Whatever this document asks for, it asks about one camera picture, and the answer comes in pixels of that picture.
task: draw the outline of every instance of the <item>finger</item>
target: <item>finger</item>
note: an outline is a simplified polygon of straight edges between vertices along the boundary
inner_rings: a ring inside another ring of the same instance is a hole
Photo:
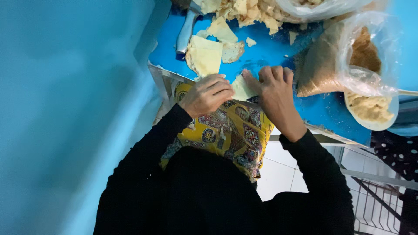
[[[263,83],[266,84],[269,84],[274,80],[270,66],[264,66],[261,68],[261,70],[258,72],[258,77],[263,81]]]
[[[231,100],[232,96],[235,94],[235,91],[232,89],[222,90],[214,95],[216,103],[222,104],[227,100]]]
[[[274,79],[280,82],[283,82],[283,67],[282,66],[274,66],[271,68],[273,73]]]
[[[242,71],[242,77],[244,78],[245,82],[247,83],[248,87],[251,87],[257,94],[261,90],[261,83],[252,76],[251,72],[248,69],[244,69]]]
[[[231,84],[226,82],[217,82],[213,86],[207,88],[209,94],[214,95],[222,90],[232,89]]]
[[[293,83],[293,71],[288,67],[284,68],[283,71],[284,71],[284,81],[285,81],[285,83],[288,84],[288,85],[292,85],[292,83]]]
[[[201,87],[203,89],[211,87],[212,85],[214,85],[217,82],[227,83],[227,80],[225,79],[225,74],[211,74],[211,75],[206,76],[201,81],[202,81]]]

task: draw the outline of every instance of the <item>white bowl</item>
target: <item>white bowl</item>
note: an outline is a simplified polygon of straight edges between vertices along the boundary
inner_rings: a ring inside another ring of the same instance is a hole
[[[372,122],[372,121],[367,121],[367,120],[360,119],[359,116],[357,116],[353,112],[351,107],[349,106],[346,92],[344,92],[344,100],[345,100],[345,106],[347,107],[347,109],[351,113],[351,115],[353,115],[354,119],[360,125],[364,126],[367,129],[370,129],[370,130],[386,130],[389,127],[391,127],[393,125],[393,123],[395,123],[396,117],[398,117],[398,112],[399,112],[399,98],[398,98],[398,96],[392,97],[392,101],[390,102],[389,109],[388,109],[389,112],[391,112],[395,115],[393,116],[392,119],[390,119],[390,120],[388,120],[387,122],[384,122],[384,123]]]

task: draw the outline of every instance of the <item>black clothing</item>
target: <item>black clothing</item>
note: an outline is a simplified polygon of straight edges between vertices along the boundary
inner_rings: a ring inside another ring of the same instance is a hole
[[[262,202],[230,161],[184,147],[165,171],[159,161],[192,119],[175,105],[109,177],[94,234],[354,234],[352,196],[333,156],[311,132],[280,141],[297,160],[309,193]]]
[[[387,130],[372,131],[371,147],[378,158],[404,179],[418,182],[418,136],[403,137]]]

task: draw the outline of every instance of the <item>white tile floor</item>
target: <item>white tile floor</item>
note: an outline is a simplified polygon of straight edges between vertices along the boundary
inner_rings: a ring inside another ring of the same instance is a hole
[[[279,135],[280,132],[275,128],[273,135]],[[333,154],[334,148],[330,147],[327,150]],[[380,176],[395,177],[395,172],[385,165],[376,156],[363,152],[362,150],[351,148],[345,149],[343,153],[342,165],[349,170],[360,171],[370,174],[376,174]],[[282,145],[277,142],[269,142],[264,155],[263,167],[260,169],[261,178],[258,180],[257,192],[263,201],[272,199],[279,192],[308,192],[305,181],[303,180],[303,174],[298,169],[296,160],[290,155],[288,151],[283,150]],[[367,226],[364,223],[373,222],[378,224],[381,222],[385,230],[391,230],[395,232],[395,229],[399,230],[399,221],[394,220],[393,216],[382,210],[380,212],[380,205],[376,205],[373,209],[374,199],[371,196],[367,196],[365,190],[360,189],[358,183],[351,177],[346,177],[347,185],[350,188],[350,193],[353,195],[353,206],[356,210],[357,217],[359,218],[355,222],[355,229],[362,232],[367,232],[376,235],[393,234],[382,229],[378,229],[372,226]],[[390,204],[398,213],[402,211],[402,201],[397,200],[397,197],[390,198],[389,194],[384,194],[383,189],[376,189],[371,186],[372,191],[376,190],[376,194]]]
[[[280,132],[274,128],[272,135]],[[263,201],[272,199],[280,192],[308,192],[296,160],[285,151],[281,143],[269,142],[260,169],[257,192]]]

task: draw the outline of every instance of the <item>metal handle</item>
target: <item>metal handle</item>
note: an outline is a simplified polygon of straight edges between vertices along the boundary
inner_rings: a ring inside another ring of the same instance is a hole
[[[198,16],[198,13],[189,9],[187,11],[186,20],[184,21],[183,27],[177,37],[176,53],[185,54],[187,52],[187,45],[189,39],[193,34],[194,22]]]
[[[399,95],[411,95],[411,96],[418,96],[418,92],[413,92],[413,91],[406,91],[406,90],[398,90],[398,94]]]

